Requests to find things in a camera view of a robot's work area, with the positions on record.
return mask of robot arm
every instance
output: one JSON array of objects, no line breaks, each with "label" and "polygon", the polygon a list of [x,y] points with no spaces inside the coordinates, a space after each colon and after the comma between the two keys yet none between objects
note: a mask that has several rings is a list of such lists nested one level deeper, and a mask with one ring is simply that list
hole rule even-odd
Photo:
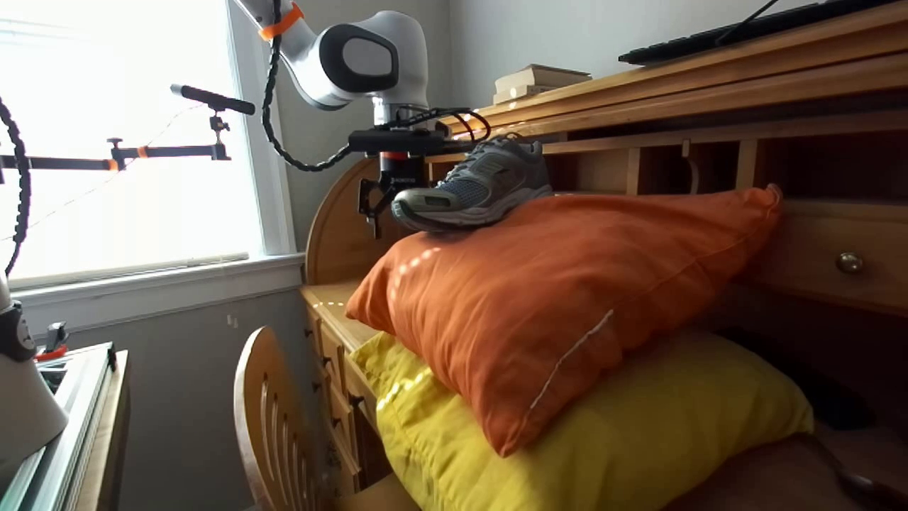
[{"label": "robot arm", "polygon": [[359,95],[372,100],[372,128],[355,130],[346,144],[377,155],[380,182],[360,185],[360,212],[372,225],[399,189],[426,185],[424,155],[471,148],[426,124],[428,50],[416,17],[377,10],[315,33],[295,0],[240,0],[240,5],[267,40],[282,37],[275,50],[309,104],[338,110]]}]

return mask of window sill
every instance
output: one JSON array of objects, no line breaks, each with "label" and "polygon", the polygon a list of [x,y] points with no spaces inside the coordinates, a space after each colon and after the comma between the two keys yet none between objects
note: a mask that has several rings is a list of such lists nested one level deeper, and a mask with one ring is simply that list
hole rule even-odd
[{"label": "window sill", "polygon": [[214,266],[170,270],[72,286],[11,293],[23,304],[33,334],[67,321],[68,330],[94,330],[166,311],[271,294],[302,286],[305,256],[265,256]]}]

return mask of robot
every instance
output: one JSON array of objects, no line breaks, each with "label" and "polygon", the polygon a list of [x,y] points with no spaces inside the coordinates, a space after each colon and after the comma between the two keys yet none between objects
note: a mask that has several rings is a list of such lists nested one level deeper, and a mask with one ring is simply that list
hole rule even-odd
[{"label": "robot", "polygon": [[[369,19],[338,22],[315,33],[295,0],[240,0],[247,17],[274,43],[274,68],[282,60],[295,83],[295,91],[315,107],[338,110],[359,95],[369,95],[376,117],[372,128],[355,130],[349,142],[326,162],[305,164],[294,158],[271,130],[271,91],[265,128],[275,151],[298,171],[323,171],[346,154],[377,155],[380,179],[360,182],[360,212],[377,233],[377,215],[393,205],[396,192],[426,185],[426,155],[467,154],[479,139],[467,117],[489,121],[468,107],[428,107],[428,47],[424,24],[400,10],[377,10]],[[457,117],[471,139],[457,142],[438,117]]]}]

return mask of shoe sole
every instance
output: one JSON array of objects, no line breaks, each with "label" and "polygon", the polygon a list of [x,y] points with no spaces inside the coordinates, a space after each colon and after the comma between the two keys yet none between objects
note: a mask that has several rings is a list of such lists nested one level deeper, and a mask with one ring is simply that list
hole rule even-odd
[{"label": "shoe sole", "polygon": [[475,208],[475,210],[450,212],[450,219],[421,215],[406,201],[393,201],[393,212],[404,226],[413,226],[413,230],[475,230],[475,226],[496,225],[499,219],[506,219],[523,201],[532,201],[532,198],[549,196],[549,192],[552,192],[552,185],[545,185],[545,186],[519,186],[518,192],[499,198],[492,208]]}]

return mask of orange pillow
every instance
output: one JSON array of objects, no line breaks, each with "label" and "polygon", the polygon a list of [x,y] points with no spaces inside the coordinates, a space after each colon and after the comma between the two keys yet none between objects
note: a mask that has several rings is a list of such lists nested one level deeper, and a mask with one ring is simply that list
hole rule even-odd
[{"label": "orange pillow", "polygon": [[627,352],[705,311],[763,246],[777,210],[777,186],[557,192],[495,226],[400,239],[346,314],[416,350],[512,455]]}]

